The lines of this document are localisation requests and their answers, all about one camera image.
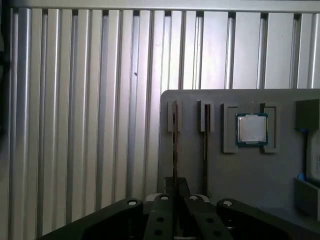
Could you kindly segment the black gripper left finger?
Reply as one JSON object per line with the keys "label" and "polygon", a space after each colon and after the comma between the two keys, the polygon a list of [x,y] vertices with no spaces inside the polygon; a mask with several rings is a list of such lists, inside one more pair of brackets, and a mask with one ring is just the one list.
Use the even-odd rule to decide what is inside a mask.
{"label": "black gripper left finger", "polygon": [[125,198],[42,236],[44,240],[172,240],[174,194]]}

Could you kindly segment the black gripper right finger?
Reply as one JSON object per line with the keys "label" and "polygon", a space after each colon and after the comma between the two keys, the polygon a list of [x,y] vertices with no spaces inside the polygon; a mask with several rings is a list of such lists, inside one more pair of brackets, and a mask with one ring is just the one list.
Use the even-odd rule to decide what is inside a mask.
{"label": "black gripper right finger", "polygon": [[286,240],[288,232],[269,214],[242,202],[222,199],[216,205],[190,193],[178,178],[182,227],[202,240]]}

